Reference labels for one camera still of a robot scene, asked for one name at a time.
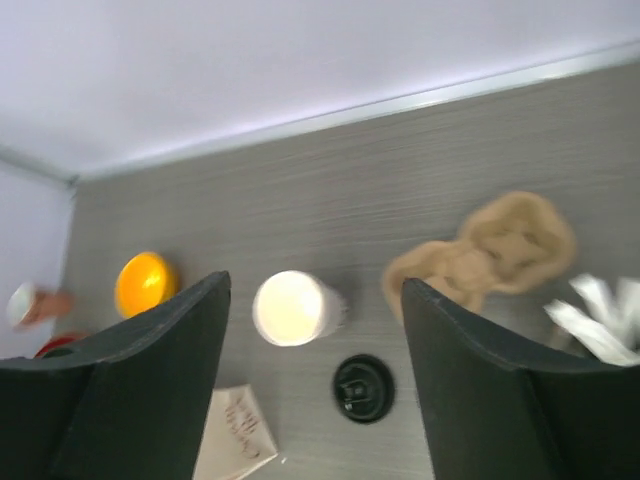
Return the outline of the brown paper bag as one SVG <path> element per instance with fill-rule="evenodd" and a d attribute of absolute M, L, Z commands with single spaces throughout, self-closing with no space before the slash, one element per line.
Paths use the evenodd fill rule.
<path fill-rule="evenodd" d="M 244 479 L 277 456 L 251 386 L 215 389 L 192 478 Z"/>

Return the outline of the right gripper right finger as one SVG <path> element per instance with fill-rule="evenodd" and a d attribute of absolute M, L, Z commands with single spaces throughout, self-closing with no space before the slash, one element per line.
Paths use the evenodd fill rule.
<path fill-rule="evenodd" d="M 418 279 L 402 311 L 438 479 L 635 479 L 639 370 L 580 358 Z"/>

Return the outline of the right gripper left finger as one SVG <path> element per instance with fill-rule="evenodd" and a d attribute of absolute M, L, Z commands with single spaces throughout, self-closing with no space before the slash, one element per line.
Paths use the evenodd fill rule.
<path fill-rule="evenodd" d="M 39 359 L 1 363 L 5 479 L 188 479 L 230 310 L 215 272 Z"/>

